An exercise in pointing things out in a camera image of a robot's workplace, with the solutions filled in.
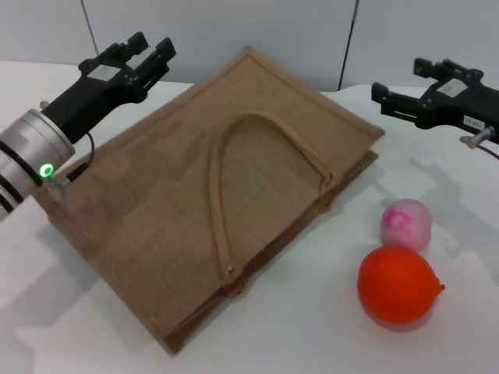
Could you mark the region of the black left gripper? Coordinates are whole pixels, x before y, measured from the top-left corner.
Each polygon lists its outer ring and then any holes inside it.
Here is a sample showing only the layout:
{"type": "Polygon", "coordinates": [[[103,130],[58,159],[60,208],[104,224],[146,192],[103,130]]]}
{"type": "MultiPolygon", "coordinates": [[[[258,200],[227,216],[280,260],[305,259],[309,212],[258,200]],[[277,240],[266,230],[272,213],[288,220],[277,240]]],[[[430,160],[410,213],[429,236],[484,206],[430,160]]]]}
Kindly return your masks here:
{"type": "Polygon", "coordinates": [[[50,119],[71,143],[83,138],[117,107],[138,104],[147,97],[144,84],[156,84],[176,56],[169,37],[131,69],[127,62],[150,45],[143,33],[135,33],[126,44],[113,44],[96,58],[79,65],[80,78],[54,99],[41,113],[50,119]]]}

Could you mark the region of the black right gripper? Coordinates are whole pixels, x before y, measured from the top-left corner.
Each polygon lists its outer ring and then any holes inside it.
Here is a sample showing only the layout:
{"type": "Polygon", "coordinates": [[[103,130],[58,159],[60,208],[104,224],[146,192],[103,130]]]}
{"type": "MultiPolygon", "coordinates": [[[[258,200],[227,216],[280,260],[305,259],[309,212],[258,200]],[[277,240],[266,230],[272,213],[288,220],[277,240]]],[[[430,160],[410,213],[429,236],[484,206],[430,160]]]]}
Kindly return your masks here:
{"type": "Polygon", "coordinates": [[[482,84],[481,70],[467,69],[449,59],[432,63],[416,58],[413,73],[441,81],[432,84],[419,100],[373,83],[371,100],[380,105],[382,115],[416,122],[420,129],[450,125],[472,133],[480,142],[498,143],[498,91],[482,84]]]}

